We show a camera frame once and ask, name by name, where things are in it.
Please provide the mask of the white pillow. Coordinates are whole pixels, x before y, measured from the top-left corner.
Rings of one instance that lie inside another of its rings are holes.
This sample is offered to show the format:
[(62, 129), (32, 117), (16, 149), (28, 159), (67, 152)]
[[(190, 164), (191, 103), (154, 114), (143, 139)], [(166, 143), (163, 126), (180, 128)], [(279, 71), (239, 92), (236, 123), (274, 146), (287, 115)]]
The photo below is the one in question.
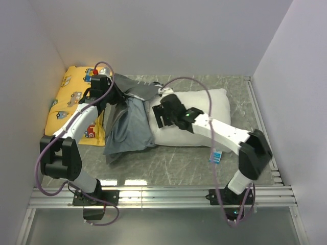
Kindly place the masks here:
[(152, 110), (153, 106), (159, 105), (162, 97), (156, 96), (150, 101), (149, 126), (157, 145), (164, 146), (212, 146), (212, 133), (210, 125), (215, 130), (213, 148), (230, 153), (231, 143), (227, 140), (227, 135), (222, 136), (222, 130), (231, 125), (230, 104), (227, 91), (223, 88), (210, 89), (208, 91), (187, 91), (174, 93), (181, 103), (186, 107), (186, 112), (193, 108), (203, 111), (195, 118), (191, 124), (193, 133), (180, 129), (177, 125), (164, 126), (159, 128)]

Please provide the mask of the grey striped pillowcase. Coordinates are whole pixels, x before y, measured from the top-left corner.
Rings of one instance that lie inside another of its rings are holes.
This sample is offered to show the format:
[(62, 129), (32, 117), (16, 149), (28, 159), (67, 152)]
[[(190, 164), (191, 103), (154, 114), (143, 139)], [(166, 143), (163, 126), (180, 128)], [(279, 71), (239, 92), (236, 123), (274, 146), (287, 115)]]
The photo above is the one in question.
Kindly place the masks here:
[(114, 79), (125, 98), (110, 109), (103, 152), (107, 164), (113, 164), (124, 153), (155, 146), (149, 126), (149, 104), (163, 86), (158, 81), (137, 81), (120, 74)]

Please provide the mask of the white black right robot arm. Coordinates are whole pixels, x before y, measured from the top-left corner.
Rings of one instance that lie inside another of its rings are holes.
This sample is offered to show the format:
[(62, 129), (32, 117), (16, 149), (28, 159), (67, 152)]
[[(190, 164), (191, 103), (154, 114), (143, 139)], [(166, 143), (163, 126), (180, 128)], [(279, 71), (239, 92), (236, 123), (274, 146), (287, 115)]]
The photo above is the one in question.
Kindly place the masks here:
[(273, 158), (262, 131), (235, 128), (212, 119), (198, 108), (187, 109), (173, 93), (163, 97), (152, 110), (159, 128), (176, 125), (181, 130), (208, 137), (212, 145), (219, 143), (238, 155), (238, 170), (220, 195), (224, 204), (240, 204), (246, 198), (247, 187), (259, 178)]

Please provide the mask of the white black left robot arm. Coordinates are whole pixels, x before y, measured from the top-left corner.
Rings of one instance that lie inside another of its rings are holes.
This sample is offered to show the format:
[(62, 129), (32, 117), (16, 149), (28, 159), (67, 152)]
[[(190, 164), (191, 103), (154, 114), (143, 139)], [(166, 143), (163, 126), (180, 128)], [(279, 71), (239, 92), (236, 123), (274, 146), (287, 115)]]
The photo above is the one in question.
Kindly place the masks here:
[(78, 142), (87, 127), (105, 110), (107, 104), (124, 101), (124, 94), (115, 84), (114, 75), (94, 75), (69, 120), (52, 136), (40, 140), (40, 155), (35, 170), (53, 179), (63, 179), (83, 195), (91, 205), (103, 203), (98, 179), (82, 169)]

